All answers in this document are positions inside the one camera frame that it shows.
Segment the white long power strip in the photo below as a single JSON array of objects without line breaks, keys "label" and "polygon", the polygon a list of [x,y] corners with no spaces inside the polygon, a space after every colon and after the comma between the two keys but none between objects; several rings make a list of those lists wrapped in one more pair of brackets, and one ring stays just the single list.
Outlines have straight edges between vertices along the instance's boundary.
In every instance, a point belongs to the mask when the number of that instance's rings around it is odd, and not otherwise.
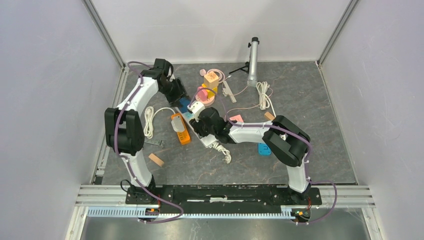
[{"label": "white long power strip", "polygon": [[178,113],[182,115],[183,120],[185,121],[187,127],[189,128],[189,132],[196,138],[199,139],[199,141],[204,145],[205,148],[210,148],[215,142],[218,140],[213,135],[208,136],[199,136],[194,128],[190,124],[190,120],[194,119],[193,114],[188,112],[187,109],[185,109],[185,112],[183,112],[182,108],[175,107],[174,108]]}]

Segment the dark blue cube socket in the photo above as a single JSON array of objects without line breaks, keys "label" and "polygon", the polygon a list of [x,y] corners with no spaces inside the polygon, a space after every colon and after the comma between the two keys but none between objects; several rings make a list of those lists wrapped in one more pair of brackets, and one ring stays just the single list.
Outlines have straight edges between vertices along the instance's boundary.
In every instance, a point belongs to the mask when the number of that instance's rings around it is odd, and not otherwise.
[{"label": "dark blue cube socket", "polygon": [[187,106],[190,104],[190,102],[191,102],[191,100],[188,99],[188,98],[186,98],[186,97],[182,97],[179,100],[179,103],[180,103],[180,107],[181,108],[187,108]]}]

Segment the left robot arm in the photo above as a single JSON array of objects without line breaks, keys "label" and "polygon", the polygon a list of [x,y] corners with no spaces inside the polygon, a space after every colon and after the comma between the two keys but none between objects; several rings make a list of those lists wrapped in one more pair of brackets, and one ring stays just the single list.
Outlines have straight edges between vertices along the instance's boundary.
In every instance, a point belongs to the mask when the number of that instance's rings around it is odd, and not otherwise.
[{"label": "left robot arm", "polygon": [[150,186],[153,175],[143,155],[145,134],[141,115],[157,93],[163,94],[172,108],[183,107],[181,101],[189,98],[181,79],[174,76],[173,65],[162,58],[155,59],[151,68],[138,74],[135,86],[117,107],[104,112],[106,144],[123,160],[131,184],[141,187],[137,196],[145,204],[156,200],[157,190]]}]

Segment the pink cube socket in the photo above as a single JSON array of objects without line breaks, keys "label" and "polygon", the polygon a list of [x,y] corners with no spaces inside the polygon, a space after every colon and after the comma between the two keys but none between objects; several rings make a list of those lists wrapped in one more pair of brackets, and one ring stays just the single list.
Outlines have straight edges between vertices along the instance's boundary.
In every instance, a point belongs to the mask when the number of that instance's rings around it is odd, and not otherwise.
[{"label": "pink cube socket", "polygon": [[234,115],[234,116],[231,116],[231,117],[229,118],[229,120],[230,120],[232,123],[236,123],[236,124],[244,123],[244,120],[243,120],[243,118],[242,118],[242,116],[241,116],[240,114],[238,114],[238,115]]}]

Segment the light blue cube socket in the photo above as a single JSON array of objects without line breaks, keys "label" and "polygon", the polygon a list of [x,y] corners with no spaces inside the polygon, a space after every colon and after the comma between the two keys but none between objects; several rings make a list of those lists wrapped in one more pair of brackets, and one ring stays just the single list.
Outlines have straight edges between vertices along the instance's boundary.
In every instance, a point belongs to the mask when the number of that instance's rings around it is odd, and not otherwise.
[{"label": "light blue cube socket", "polygon": [[272,154],[271,149],[265,143],[259,143],[257,145],[258,154],[261,156],[270,156]]}]

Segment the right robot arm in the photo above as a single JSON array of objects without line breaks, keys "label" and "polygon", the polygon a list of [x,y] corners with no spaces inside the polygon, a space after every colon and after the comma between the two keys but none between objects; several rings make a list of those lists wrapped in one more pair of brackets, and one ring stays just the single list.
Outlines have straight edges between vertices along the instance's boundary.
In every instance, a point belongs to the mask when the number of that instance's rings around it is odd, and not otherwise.
[{"label": "right robot arm", "polygon": [[282,115],[265,122],[224,120],[213,107],[190,107],[193,119],[189,124],[200,137],[214,136],[222,144],[266,144],[276,158],[286,165],[289,177],[289,199],[302,204],[309,198],[310,183],[305,158],[312,150],[311,138]]}]

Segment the white plug adapter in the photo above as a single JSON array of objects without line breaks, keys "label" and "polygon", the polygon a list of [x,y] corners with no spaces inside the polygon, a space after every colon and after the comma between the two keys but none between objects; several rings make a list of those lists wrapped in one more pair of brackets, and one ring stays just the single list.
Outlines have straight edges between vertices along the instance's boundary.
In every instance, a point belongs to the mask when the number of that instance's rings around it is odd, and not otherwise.
[{"label": "white plug adapter", "polygon": [[176,133],[182,133],[185,131],[184,121],[178,115],[172,118],[171,125]]}]

